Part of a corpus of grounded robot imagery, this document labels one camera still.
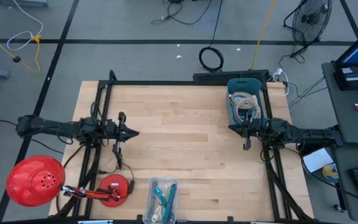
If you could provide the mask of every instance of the white paper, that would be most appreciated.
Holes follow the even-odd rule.
[[[325,148],[319,149],[310,155],[304,156],[303,160],[304,164],[310,172],[314,172],[334,162],[325,150]]]

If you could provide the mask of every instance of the wooden table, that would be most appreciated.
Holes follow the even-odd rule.
[[[90,115],[97,85],[82,82],[74,121]],[[268,94],[273,116],[291,121],[284,86],[268,83]],[[121,145],[136,184],[119,207],[95,201],[91,218],[135,220],[145,211],[148,179],[172,177],[179,181],[178,220],[226,221],[233,216],[235,221],[273,221],[265,163],[259,156],[261,143],[254,138],[249,151],[242,149],[244,139],[227,127],[225,97],[226,86],[114,85],[107,118],[116,121],[123,111],[127,126],[140,132]],[[77,144],[67,146],[62,163],[77,148]],[[288,150],[280,152],[288,191],[313,217],[299,156]],[[66,167],[66,185],[78,184],[83,153]],[[115,164],[111,143],[102,149],[99,169],[113,170]],[[117,174],[131,177],[125,167]],[[105,176],[98,175],[96,186]],[[68,200],[60,198],[61,205]],[[53,201],[50,214],[55,213]]]

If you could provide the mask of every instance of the blue basket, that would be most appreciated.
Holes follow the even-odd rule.
[[[260,120],[261,123],[265,123],[265,115],[263,112],[263,107],[261,105],[261,99],[260,99],[260,88],[261,83],[259,80],[255,78],[234,78],[227,83],[227,96],[226,96],[226,102],[227,102],[227,112],[228,112],[228,119],[230,121],[230,124],[236,124],[234,121],[234,118],[232,116],[232,105],[230,102],[230,95],[234,92],[245,92],[249,93],[251,95],[255,95],[258,99],[258,104],[260,107]]]

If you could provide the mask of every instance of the clear plastic container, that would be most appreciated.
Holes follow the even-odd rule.
[[[171,188],[169,188],[169,186],[171,187],[173,184],[176,185],[176,192],[171,205],[171,212],[173,213],[173,217],[169,217],[166,223],[167,224],[175,223],[176,213],[177,213],[177,197],[179,195],[179,183],[176,179],[152,177],[148,179],[148,197],[147,197],[147,204],[146,204],[146,212],[143,215],[143,222],[145,224],[153,224],[153,223],[163,224],[163,217],[166,211],[162,206],[160,206],[160,201],[154,192],[156,187],[158,187],[162,193],[170,192]]]

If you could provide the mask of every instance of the gray desk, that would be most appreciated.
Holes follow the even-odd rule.
[[[358,144],[345,143],[343,147],[332,150],[332,155],[339,173],[341,188],[358,195],[356,186],[353,184],[349,169],[358,167]],[[358,221],[358,199],[343,194],[346,210],[351,219]]]
[[[331,63],[322,65],[326,78],[336,119],[344,140],[343,147],[332,150],[341,187],[358,195],[356,186],[349,175],[349,169],[358,167],[358,112],[354,110],[354,103],[358,97],[354,91],[341,91],[333,77],[335,71]],[[358,221],[358,199],[343,194],[346,209],[351,219]]]
[[[348,143],[358,143],[358,112],[354,109],[354,103],[358,103],[358,91],[356,94],[355,91],[339,89],[333,75],[335,72],[333,64],[324,63],[322,68],[342,140]]]

